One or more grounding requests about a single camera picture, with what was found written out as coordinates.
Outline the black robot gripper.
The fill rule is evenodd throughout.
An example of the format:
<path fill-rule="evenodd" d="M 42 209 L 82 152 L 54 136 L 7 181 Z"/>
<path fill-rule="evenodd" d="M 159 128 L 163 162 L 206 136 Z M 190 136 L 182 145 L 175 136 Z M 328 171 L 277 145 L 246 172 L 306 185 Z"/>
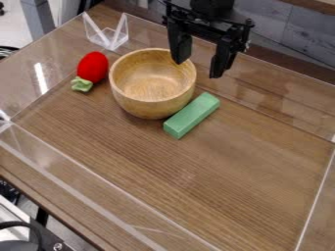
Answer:
<path fill-rule="evenodd" d="M 234 11 L 236 0 L 190 0 L 183 6 L 177 0 L 163 0 L 170 53 L 181 65 L 191 56 L 193 37 L 215 43 L 210 78 L 224 76 L 233 66 L 237 52 L 244 52 L 256 27 L 252 18 Z"/>

